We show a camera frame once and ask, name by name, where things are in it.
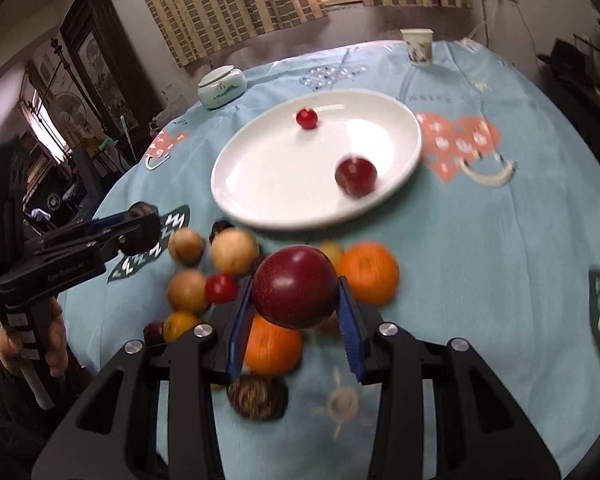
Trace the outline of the white ceramic lidded jar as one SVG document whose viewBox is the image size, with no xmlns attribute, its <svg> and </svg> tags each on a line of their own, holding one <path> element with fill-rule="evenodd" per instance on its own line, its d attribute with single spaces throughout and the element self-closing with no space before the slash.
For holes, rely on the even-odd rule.
<svg viewBox="0 0 600 480">
<path fill-rule="evenodd" d="M 198 82 L 198 100 L 207 110 L 216 110 L 242 96 L 247 78 L 234 65 L 215 68 Z"/>
</svg>

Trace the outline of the dark wrinkled passion fruit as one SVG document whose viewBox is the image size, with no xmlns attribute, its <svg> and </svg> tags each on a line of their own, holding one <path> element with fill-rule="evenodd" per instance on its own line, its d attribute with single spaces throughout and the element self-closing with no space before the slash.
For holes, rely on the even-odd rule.
<svg viewBox="0 0 600 480">
<path fill-rule="evenodd" d="M 281 419 L 289 400 L 286 384 L 275 377 L 242 375 L 226 388 L 226 393 L 230 407 L 255 422 Z"/>
</svg>

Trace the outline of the dark framed picture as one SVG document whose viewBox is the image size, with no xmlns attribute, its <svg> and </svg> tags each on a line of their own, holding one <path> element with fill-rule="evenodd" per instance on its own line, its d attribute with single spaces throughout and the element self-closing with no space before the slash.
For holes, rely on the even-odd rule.
<svg viewBox="0 0 600 480">
<path fill-rule="evenodd" d="M 111 0 L 74 0 L 60 36 L 106 135 L 128 162 L 151 144 L 149 123 L 161 110 Z"/>
</svg>

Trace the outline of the beige round fruit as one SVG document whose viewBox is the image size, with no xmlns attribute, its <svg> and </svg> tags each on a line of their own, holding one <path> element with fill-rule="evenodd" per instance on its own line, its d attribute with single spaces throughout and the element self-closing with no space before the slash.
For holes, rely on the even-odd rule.
<svg viewBox="0 0 600 480">
<path fill-rule="evenodd" d="M 212 263 L 223 274 L 245 275 L 259 257 L 257 239 L 242 229 L 225 229 L 211 243 Z"/>
</svg>

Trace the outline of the standing fan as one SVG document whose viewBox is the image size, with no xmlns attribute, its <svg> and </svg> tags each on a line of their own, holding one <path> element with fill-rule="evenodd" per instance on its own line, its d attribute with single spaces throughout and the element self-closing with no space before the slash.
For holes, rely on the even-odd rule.
<svg viewBox="0 0 600 480">
<path fill-rule="evenodd" d="M 86 118 L 84 103 L 75 94 L 68 91 L 56 94 L 47 110 L 60 132 L 77 134 L 84 138 L 93 136 L 92 127 Z"/>
</svg>

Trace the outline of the dark purple mangosteen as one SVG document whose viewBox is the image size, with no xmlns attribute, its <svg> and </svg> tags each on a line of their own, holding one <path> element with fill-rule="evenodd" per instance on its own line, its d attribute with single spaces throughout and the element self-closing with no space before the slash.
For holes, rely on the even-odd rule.
<svg viewBox="0 0 600 480">
<path fill-rule="evenodd" d="M 120 250 L 128 256 L 148 252 L 161 240 L 159 211 L 151 204 L 138 202 L 124 214 L 124 226 L 118 236 Z"/>
</svg>

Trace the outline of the light blue patterned tablecloth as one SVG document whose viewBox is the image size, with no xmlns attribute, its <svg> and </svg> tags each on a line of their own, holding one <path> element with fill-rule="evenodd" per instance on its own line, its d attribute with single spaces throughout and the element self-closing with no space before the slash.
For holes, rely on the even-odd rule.
<svg viewBox="0 0 600 480">
<path fill-rule="evenodd" d="M 248 89 L 210 112 L 196 104 L 166 126 L 178 140 L 165 162 L 143 160 L 97 217 L 141 200 L 173 228 L 203 236 L 224 214 L 211 196 L 213 163 L 243 125 L 318 89 L 382 92 L 420 115 L 490 122 L 495 154 L 474 167 L 516 162 L 513 179 L 487 188 L 420 166 L 375 211 L 313 233 L 258 233 L 266 252 L 296 243 L 358 240 L 398 259 L 400 289 L 382 316 L 418 339 L 466 338 L 533 422 L 560 472 L 576 468 L 600 435 L 600 165 L 567 118 L 531 81 L 475 42 L 437 42 L 434 64 L 414 67 L 400 42 L 372 42 L 286 58 L 246 71 Z M 118 257 L 107 272 L 60 296 L 69 346 L 94 375 L 128 340 L 170 313 L 166 285 L 180 270 L 166 241 Z M 366 479 L 379 387 L 350 373 L 340 341 L 314 330 L 286 380 L 283 417 L 252 422 L 224 391 L 213 404 L 227 479 Z"/>
</svg>

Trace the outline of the striped pepino melon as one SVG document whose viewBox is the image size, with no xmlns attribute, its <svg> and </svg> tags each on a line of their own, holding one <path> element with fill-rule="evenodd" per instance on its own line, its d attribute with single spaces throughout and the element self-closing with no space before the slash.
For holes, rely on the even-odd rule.
<svg viewBox="0 0 600 480">
<path fill-rule="evenodd" d="M 192 229 L 181 228 L 171 233 L 168 251 L 177 263 L 194 266 L 204 253 L 204 239 Z"/>
</svg>

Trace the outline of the dark cherry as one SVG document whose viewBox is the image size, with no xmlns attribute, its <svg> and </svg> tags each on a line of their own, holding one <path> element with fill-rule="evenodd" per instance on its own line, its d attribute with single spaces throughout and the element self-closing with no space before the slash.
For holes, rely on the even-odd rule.
<svg viewBox="0 0 600 480">
<path fill-rule="evenodd" d="M 148 323 L 143 329 L 143 337 L 145 344 L 148 346 L 158 346 L 158 344 L 164 344 L 166 340 L 164 339 L 163 322 L 154 321 Z"/>
</svg>

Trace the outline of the white oval plate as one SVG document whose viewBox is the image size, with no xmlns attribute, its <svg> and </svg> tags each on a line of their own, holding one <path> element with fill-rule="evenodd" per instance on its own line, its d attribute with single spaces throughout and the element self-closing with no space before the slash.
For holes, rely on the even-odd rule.
<svg viewBox="0 0 600 480">
<path fill-rule="evenodd" d="M 317 112 L 315 129 L 296 114 Z M 233 219 L 255 229 L 301 231 L 358 218 L 393 196 L 422 156 L 414 113 L 386 94 L 330 90 L 278 104 L 240 128 L 215 159 L 213 199 Z M 375 189 L 362 198 L 342 192 L 338 164 L 350 156 L 377 170 Z"/>
</svg>

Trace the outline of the white paper cup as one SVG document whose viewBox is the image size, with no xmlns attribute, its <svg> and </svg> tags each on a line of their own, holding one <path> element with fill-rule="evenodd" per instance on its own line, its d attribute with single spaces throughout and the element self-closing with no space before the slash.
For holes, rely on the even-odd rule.
<svg viewBox="0 0 600 480">
<path fill-rule="evenodd" d="M 434 31 L 430 28 L 408 28 L 401 29 L 401 35 L 411 63 L 416 66 L 429 65 L 432 60 Z"/>
</svg>

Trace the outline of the small red cherry tomato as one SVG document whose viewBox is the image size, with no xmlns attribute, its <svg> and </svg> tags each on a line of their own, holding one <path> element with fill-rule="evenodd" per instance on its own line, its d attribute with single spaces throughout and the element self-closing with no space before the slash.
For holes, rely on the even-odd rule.
<svg viewBox="0 0 600 480">
<path fill-rule="evenodd" d="M 296 122 L 302 129 L 315 129 L 319 120 L 317 112 L 309 107 L 303 107 L 296 114 Z"/>
</svg>

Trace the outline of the small green-brown longan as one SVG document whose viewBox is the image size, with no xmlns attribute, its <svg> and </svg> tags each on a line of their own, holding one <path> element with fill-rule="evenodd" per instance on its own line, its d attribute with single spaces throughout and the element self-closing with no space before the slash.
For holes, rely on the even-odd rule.
<svg viewBox="0 0 600 480">
<path fill-rule="evenodd" d="M 323 243 L 319 244 L 317 248 L 329 258 L 329 261 L 333 266 L 338 266 L 338 262 L 341 260 L 344 250 L 336 240 L 325 240 Z"/>
</svg>

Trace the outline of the dark red plum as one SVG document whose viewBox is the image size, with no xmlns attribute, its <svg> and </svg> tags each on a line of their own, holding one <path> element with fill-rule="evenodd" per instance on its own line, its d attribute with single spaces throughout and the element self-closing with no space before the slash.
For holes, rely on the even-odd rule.
<svg viewBox="0 0 600 480">
<path fill-rule="evenodd" d="M 366 158 L 351 156 L 343 159 L 336 168 L 335 179 L 343 193 L 362 198 L 375 189 L 376 167 Z"/>
</svg>

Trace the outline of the large orange mandarin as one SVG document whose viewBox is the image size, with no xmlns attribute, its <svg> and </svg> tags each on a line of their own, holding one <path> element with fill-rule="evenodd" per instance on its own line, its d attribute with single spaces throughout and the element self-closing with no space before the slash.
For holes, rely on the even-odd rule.
<svg viewBox="0 0 600 480">
<path fill-rule="evenodd" d="M 336 264 L 356 300 L 374 307 L 388 304 L 400 283 L 400 266 L 383 244 L 358 242 L 349 247 Z"/>
</svg>

